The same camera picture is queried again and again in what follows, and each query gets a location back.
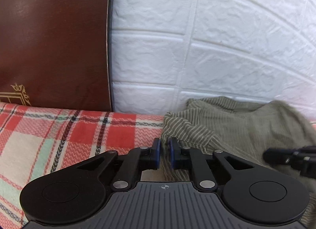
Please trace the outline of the grey-green ribbed knit sweater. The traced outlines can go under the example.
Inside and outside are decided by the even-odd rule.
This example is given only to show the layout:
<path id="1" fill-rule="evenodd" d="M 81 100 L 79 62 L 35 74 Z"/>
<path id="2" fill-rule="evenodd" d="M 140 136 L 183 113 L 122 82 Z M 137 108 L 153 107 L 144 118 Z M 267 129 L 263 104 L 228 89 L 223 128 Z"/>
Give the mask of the grey-green ribbed knit sweater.
<path id="1" fill-rule="evenodd" d="M 263 165 L 268 148 L 315 145 L 315 129 L 294 108 L 281 101 L 238 102 L 226 97 L 189 99 L 186 109 L 163 118 L 162 142 L 174 136 L 206 154 L 222 149 Z"/>

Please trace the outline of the dark brown wooden headboard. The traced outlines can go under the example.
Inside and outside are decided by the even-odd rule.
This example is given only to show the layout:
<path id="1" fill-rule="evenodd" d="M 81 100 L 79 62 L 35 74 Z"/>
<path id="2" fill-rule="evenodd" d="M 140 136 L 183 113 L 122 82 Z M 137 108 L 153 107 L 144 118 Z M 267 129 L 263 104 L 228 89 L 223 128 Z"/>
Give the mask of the dark brown wooden headboard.
<path id="1" fill-rule="evenodd" d="M 112 111 L 112 0 L 1 0 L 1 101 Z"/>

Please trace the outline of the red plaid bed sheet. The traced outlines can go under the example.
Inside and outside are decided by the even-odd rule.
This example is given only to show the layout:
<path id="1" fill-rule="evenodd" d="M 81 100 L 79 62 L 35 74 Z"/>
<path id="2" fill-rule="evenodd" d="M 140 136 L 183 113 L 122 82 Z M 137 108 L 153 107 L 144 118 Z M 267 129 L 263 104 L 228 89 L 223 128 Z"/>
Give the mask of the red plaid bed sheet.
<path id="1" fill-rule="evenodd" d="M 27 220 L 19 196 L 30 181 L 107 150 L 126 154 L 161 135 L 162 116 L 1 104 L 1 228 Z"/>

